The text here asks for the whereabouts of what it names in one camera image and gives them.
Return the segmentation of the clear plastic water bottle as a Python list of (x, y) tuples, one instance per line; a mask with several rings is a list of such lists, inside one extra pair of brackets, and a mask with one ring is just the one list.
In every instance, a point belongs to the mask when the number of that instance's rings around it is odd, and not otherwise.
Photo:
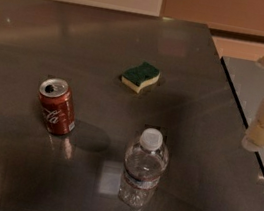
[(163, 140), (158, 129), (148, 128), (125, 148), (118, 195), (134, 210), (147, 205), (167, 168), (170, 157)]

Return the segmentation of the green and yellow sponge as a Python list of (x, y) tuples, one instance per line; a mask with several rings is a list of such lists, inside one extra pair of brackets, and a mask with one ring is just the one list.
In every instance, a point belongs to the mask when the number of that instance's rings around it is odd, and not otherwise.
[(128, 88), (139, 93), (143, 88), (157, 83), (160, 76), (158, 68), (144, 62), (137, 67), (127, 69), (121, 74), (120, 79)]

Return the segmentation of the red Coca-Cola can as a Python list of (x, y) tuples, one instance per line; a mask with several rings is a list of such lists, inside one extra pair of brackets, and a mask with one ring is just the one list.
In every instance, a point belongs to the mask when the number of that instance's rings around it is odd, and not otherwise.
[(63, 79), (52, 78), (42, 82), (38, 90), (49, 133), (64, 135), (71, 132), (75, 126), (75, 113), (69, 84)]

